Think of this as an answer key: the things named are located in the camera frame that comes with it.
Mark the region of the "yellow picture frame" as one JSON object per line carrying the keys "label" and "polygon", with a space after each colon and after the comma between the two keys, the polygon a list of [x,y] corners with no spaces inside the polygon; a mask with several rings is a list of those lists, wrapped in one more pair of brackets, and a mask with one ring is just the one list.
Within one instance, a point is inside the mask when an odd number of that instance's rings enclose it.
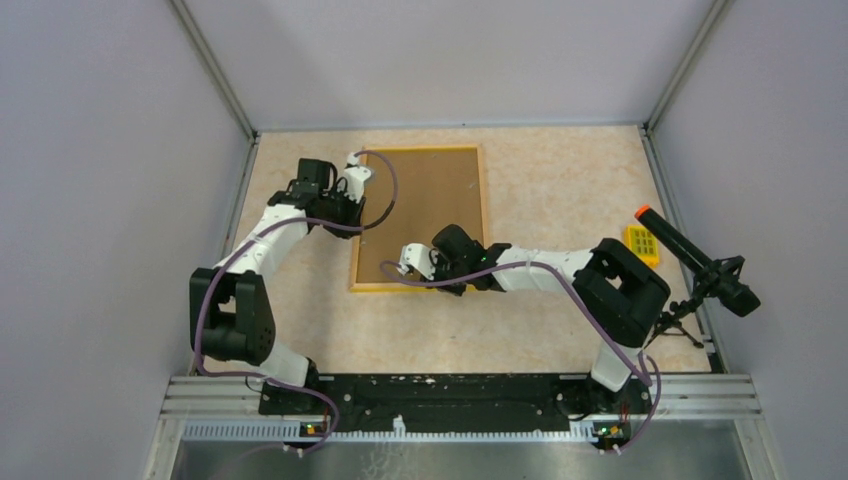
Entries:
{"label": "yellow picture frame", "polygon": [[356,237],[350,290],[354,293],[415,292],[380,270],[398,261],[409,243],[430,245],[457,224],[474,240],[490,242],[488,192],[482,147],[475,144],[365,147],[362,162],[374,171],[365,188],[362,222],[376,221],[392,199],[395,206],[376,228]]}

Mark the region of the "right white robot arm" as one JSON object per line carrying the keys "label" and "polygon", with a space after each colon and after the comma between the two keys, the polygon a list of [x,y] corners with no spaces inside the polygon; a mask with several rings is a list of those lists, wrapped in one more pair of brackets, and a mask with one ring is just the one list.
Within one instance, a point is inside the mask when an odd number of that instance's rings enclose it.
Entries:
{"label": "right white robot arm", "polygon": [[589,404],[600,412],[612,412],[626,400],[626,384],[670,296],[667,282],[612,238],[562,252],[511,243],[485,247],[451,224],[431,247],[407,247],[404,258],[421,279],[454,295],[467,286],[567,294],[602,338],[586,385]]}

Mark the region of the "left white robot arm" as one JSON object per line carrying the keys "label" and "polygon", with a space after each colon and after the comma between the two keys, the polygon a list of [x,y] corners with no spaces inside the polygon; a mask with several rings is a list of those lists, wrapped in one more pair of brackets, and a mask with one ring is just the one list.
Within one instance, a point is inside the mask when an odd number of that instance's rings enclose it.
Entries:
{"label": "left white robot arm", "polygon": [[239,246],[215,266],[192,273],[190,344],[200,374],[217,375],[204,364],[211,358],[232,365],[232,376],[283,389],[283,401],[297,413],[319,402],[336,407],[320,393],[314,363],[277,339],[267,283],[314,228],[344,240],[363,232],[365,186],[374,172],[361,157],[350,154],[342,170],[328,161],[300,159],[296,177],[268,200]]}

